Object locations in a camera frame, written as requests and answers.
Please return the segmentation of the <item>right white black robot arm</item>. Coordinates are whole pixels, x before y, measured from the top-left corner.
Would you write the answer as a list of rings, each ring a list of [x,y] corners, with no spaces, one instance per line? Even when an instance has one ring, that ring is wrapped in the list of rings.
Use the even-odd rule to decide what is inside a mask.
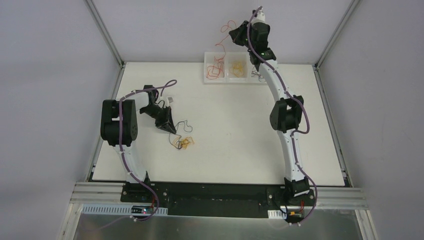
[[[268,35],[271,27],[264,22],[244,21],[229,32],[232,42],[247,47],[250,62],[265,79],[272,96],[274,106],[269,115],[270,125],[281,141],[284,164],[284,200],[296,205],[303,199],[308,200],[311,193],[308,177],[303,173],[300,148],[297,137],[303,115],[304,99],[289,92],[278,72],[277,58],[268,47]]]

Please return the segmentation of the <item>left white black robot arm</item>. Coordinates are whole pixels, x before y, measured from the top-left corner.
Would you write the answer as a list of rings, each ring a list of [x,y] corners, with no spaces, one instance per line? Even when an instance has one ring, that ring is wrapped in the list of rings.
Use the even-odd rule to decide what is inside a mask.
[[[143,89],[133,90],[120,99],[106,99],[102,102],[100,136],[118,154],[126,173],[126,182],[138,184],[133,195],[143,203],[151,198],[157,199],[158,196],[149,184],[148,171],[141,164],[136,147],[137,114],[147,114],[154,119],[157,129],[175,134],[177,130],[172,108],[157,103],[165,88],[145,85]]]

